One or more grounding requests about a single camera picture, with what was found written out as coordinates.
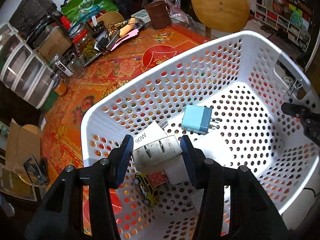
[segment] basket handle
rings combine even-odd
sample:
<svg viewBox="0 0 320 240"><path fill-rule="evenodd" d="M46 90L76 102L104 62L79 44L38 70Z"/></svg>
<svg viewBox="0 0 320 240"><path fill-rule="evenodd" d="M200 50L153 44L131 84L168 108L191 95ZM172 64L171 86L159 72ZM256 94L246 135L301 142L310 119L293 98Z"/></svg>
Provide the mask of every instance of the basket handle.
<svg viewBox="0 0 320 240"><path fill-rule="evenodd" d="M303 73L303 71L284 52L281 52L278 60L291 72L296 79L302 80L302 87L305 92L308 93L311 90L311 82Z"/></svg>

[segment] light blue power adapter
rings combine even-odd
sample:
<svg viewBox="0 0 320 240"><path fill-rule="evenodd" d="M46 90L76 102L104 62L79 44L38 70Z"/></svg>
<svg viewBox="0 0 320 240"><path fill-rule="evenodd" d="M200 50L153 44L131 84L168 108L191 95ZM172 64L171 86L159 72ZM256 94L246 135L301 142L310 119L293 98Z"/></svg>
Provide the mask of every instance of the light blue power adapter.
<svg viewBox="0 0 320 240"><path fill-rule="evenodd" d="M222 121L220 118L211 118L212 109L204 106L187 105L181 127L184 130L207 134L209 128L219 128L210 124L210 121Z"/></svg>

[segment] chair backrest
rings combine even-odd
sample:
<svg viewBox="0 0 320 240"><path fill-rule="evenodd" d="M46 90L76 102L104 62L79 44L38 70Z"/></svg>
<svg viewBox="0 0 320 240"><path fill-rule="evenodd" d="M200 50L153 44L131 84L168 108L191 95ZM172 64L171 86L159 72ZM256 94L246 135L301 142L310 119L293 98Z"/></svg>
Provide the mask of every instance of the chair backrest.
<svg viewBox="0 0 320 240"><path fill-rule="evenodd" d="M191 0L191 3L198 19L218 31L238 32L248 21L248 0Z"/></svg>

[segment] laundry basket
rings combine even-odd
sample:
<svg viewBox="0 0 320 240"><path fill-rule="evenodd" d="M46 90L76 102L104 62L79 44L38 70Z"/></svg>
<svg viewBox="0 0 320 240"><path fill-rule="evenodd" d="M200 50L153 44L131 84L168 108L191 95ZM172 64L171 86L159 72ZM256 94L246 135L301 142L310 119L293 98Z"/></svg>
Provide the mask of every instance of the laundry basket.
<svg viewBox="0 0 320 240"><path fill-rule="evenodd" d="M285 65L286 72L277 64ZM289 96L290 72L306 96ZM133 137L153 121L167 120L164 129L180 140L204 135L183 130L188 104L212 108L220 128L212 130L227 144L215 152L220 164L247 165L282 214L301 192L318 163L319 147L303 135L300 120L281 111L283 102L310 107L319 113L320 101L309 80L281 49L261 35L242 31L207 42L175 56L128 82L85 114L81 124L84 166L108 156L126 134ZM123 239L191 239L198 213L191 201L190 182L161 185L160 202L150 208L133 184L129 163L122 187L122 205L115 214ZM222 233L228 231L230 191L226 188Z"/></svg>

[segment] table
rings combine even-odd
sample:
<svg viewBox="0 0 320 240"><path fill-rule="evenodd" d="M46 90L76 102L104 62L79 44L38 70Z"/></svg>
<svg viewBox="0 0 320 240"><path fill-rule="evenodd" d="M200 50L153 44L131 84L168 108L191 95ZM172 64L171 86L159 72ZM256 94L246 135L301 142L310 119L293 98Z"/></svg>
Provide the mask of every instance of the table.
<svg viewBox="0 0 320 240"><path fill-rule="evenodd" d="M45 115L47 124L42 134L41 155L48 161L50 184L67 165L83 167L80 126L86 111L95 103L133 78L162 62L208 40L175 23L162 30L151 26L140 31L119 48L95 61L81 79L72 79L67 93L59 97ZM115 213L121 203L114 190L111 199ZM84 228L90 234L88 189L84 189Z"/></svg>

